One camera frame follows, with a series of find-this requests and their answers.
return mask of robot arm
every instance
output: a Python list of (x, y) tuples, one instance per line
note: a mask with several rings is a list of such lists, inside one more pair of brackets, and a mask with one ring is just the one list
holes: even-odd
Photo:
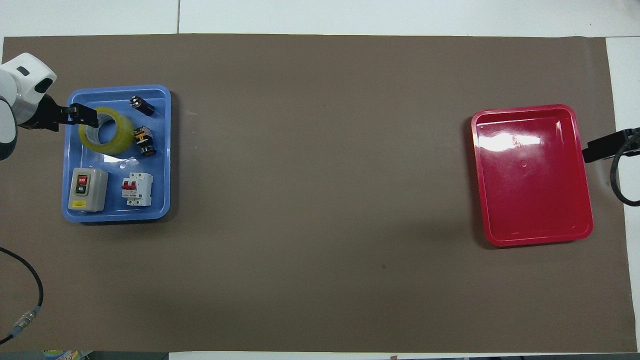
[(58, 124), (98, 127), (95, 110), (82, 104), (59, 106), (46, 91), (58, 77), (35, 56), (24, 53), (0, 65), (0, 160), (15, 148), (16, 126), (58, 131)]

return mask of brown mat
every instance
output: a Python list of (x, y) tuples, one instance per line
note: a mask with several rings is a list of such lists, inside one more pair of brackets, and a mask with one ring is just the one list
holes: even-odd
[[(4, 246), (44, 310), (3, 351), (633, 352), (622, 205), (587, 166), (595, 230), (494, 249), (469, 118), (564, 103), (614, 131), (602, 38), (151, 35), (6, 38), (75, 89), (173, 92), (173, 202), (152, 224), (60, 211), (63, 134), (0, 164)], [(1, 328), (36, 299), (0, 261)]]

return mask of white circuit breaker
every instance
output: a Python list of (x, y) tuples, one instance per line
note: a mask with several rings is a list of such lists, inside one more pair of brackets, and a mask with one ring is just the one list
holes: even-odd
[(109, 173), (99, 168), (75, 168), (67, 207), (77, 211), (102, 211)]
[(122, 179), (122, 197), (129, 206), (151, 205), (151, 184), (154, 177), (146, 172), (131, 172)]

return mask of blue plastic tray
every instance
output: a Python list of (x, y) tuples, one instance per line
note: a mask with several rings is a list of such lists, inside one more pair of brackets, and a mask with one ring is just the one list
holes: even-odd
[[(138, 95), (154, 106), (150, 117), (135, 110), (129, 99)], [(108, 156), (85, 148), (80, 142), (77, 125), (67, 126), (65, 135), (65, 163), (62, 175), (62, 214), (73, 222), (107, 222), (152, 220), (161, 218), (171, 206), (171, 93), (161, 85), (118, 86), (114, 88), (90, 88), (76, 90), (68, 103), (96, 108), (108, 106), (128, 117), (133, 126), (147, 126), (153, 136), (157, 153), (142, 156), (140, 148), (132, 144), (118, 156)], [(115, 125), (105, 124), (99, 133), (101, 141), (113, 137)], [(98, 212), (74, 211), (67, 208), (71, 176), (76, 167), (103, 169), (109, 173), (104, 210)], [(128, 206), (121, 196), (122, 179), (129, 172), (146, 172), (154, 176), (150, 206)]]

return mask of adhesive tape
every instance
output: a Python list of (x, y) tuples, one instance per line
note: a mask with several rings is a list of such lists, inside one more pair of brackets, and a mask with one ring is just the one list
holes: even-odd
[[(78, 127), (80, 142), (91, 151), (101, 152), (110, 156), (121, 154), (127, 150), (133, 143), (133, 124), (131, 120), (106, 106), (100, 106), (95, 111), (98, 113), (98, 128), (80, 125)], [(116, 133), (109, 142), (101, 143), (100, 139), (98, 139), (98, 132), (102, 125), (109, 120), (115, 121)]]

